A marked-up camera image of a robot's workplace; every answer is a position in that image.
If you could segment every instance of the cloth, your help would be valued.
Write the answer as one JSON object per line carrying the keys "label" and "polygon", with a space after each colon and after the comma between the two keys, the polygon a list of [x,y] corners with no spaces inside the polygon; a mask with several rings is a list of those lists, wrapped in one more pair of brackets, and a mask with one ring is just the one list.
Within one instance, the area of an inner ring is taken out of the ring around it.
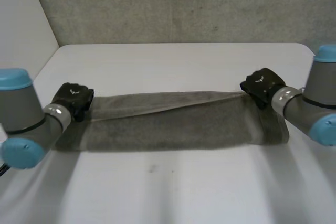
{"label": "cloth", "polygon": [[60,151],[163,151],[287,143],[284,119],[243,92],[169,92],[95,97]]}

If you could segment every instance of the blue cap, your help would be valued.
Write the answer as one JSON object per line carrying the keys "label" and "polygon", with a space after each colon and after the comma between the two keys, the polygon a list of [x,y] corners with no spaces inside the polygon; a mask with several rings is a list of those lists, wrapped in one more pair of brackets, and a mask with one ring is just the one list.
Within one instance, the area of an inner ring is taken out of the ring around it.
{"label": "blue cap", "polygon": [[309,136],[320,144],[336,145],[336,113],[326,115],[318,120],[310,129]]}
{"label": "blue cap", "polygon": [[4,162],[17,169],[35,167],[45,154],[46,152],[41,146],[26,138],[8,138],[1,146]]}
{"label": "blue cap", "polygon": [[314,61],[336,63],[336,44],[320,46],[319,53],[314,57]]}
{"label": "blue cap", "polygon": [[23,89],[30,85],[31,81],[28,72],[22,68],[0,69],[0,91]]}

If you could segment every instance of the white wall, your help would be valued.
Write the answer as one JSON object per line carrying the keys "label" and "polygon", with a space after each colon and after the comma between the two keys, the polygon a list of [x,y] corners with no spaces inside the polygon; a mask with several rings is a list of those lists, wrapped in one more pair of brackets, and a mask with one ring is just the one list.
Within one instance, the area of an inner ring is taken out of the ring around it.
{"label": "white wall", "polygon": [[0,0],[0,67],[35,78],[58,49],[39,0]]}

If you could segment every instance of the gray wall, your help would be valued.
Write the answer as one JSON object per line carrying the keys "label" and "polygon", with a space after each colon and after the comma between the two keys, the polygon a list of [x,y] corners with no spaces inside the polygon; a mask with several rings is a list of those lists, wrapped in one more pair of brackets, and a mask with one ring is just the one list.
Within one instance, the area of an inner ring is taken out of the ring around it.
{"label": "gray wall", "polygon": [[336,0],[40,0],[60,44],[336,42]]}

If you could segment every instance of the white table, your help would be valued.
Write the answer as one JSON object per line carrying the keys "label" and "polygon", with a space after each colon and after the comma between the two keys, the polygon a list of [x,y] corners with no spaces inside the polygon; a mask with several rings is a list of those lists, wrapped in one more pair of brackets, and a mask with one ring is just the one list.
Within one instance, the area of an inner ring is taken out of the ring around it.
{"label": "white table", "polygon": [[[70,45],[34,84],[43,105],[64,82],[96,95],[237,91],[262,67],[300,88],[312,57],[300,44]],[[52,152],[0,178],[0,223],[335,223],[336,149],[289,130],[274,147]]]}

